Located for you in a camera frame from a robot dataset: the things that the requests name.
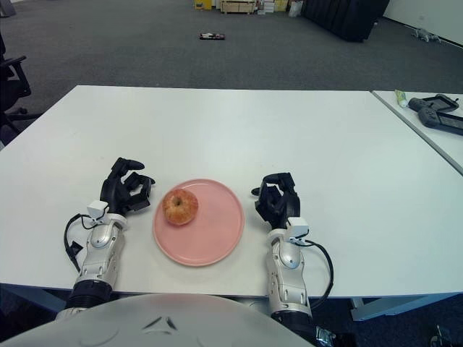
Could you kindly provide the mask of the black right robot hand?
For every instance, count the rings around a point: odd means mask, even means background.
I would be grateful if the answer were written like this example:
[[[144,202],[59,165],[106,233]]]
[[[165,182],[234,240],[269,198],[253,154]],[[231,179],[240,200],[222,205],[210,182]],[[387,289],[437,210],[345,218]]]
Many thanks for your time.
[[[286,228],[288,218],[300,217],[300,199],[290,173],[273,173],[263,177],[261,185],[251,190],[258,198],[255,209],[272,229]]]

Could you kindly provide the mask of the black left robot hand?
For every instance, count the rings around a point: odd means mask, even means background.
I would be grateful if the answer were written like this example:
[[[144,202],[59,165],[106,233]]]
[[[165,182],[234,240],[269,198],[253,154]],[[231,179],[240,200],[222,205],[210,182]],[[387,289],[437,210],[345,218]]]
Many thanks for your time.
[[[138,174],[145,166],[136,160],[118,158],[111,167],[111,173],[103,182],[100,201],[107,202],[109,213],[126,216],[150,205],[151,187],[155,180]]]

